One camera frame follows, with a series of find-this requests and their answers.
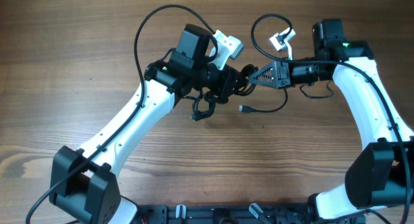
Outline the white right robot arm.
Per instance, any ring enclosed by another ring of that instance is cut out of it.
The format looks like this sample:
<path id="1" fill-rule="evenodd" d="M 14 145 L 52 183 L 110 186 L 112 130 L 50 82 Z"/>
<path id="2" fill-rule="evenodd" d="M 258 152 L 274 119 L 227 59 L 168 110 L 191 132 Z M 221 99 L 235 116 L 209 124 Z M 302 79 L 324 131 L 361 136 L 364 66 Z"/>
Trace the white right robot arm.
<path id="1" fill-rule="evenodd" d="M 340 19 L 312 28 L 314 56 L 273 57 L 249 76 L 252 84 L 288 89 L 329 80 L 344 95 L 359 130 L 362 152 L 342 185 L 310 199 L 318 223 L 334 223 L 401 205 L 406 222 L 413 203 L 413 131 L 389 98 L 366 41 L 350 41 Z"/>

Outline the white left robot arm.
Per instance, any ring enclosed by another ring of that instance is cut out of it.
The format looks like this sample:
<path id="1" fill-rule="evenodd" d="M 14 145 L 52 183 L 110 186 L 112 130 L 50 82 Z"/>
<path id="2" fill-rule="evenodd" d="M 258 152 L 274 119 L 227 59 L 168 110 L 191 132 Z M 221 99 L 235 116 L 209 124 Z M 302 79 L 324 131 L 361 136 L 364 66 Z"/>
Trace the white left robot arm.
<path id="1" fill-rule="evenodd" d="M 49 201 L 81 223 L 137 223 L 138 205 L 120 194 L 118 176 L 146 133 L 190 91 L 207 89 L 211 106 L 246 84 L 227 64 L 243 43 L 188 24 L 175 48 L 150 63 L 130 101 L 78 149 L 62 147 L 52 163 Z"/>

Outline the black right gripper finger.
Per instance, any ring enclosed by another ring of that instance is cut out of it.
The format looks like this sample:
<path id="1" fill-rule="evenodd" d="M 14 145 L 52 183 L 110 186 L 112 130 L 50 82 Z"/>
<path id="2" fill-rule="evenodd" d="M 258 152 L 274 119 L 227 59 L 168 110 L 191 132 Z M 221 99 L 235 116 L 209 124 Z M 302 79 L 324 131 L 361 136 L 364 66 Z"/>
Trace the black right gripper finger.
<path id="1" fill-rule="evenodd" d="M 251 74 L 249 78 L 275 78 L 277 66 L 277 61 L 272 61 L 262 69 Z"/>
<path id="2" fill-rule="evenodd" d="M 260 73 L 258 71 L 254 74 L 251 74 L 248 77 L 248 80 L 251 84 L 262 85 L 262 86 L 271 87 L 271 88 L 277 87 L 275 76 L 271 72 Z"/>

